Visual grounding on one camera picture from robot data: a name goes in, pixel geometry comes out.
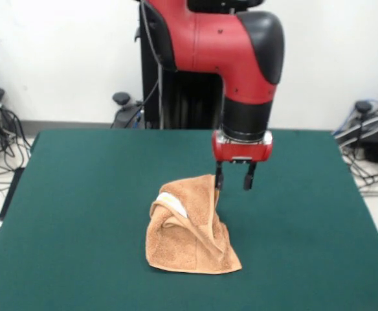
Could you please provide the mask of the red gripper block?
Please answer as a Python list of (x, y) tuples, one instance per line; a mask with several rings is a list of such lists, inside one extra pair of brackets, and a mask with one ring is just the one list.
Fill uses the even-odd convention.
[(215, 188), (221, 190), (223, 186), (223, 162), (244, 161), (248, 164), (248, 170), (243, 189), (251, 190), (257, 162), (268, 160), (272, 153), (272, 133), (266, 131), (261, 141), (245, 143), (229, 139), (222, 131), (214, 131), (212, 149), (216, 159)]

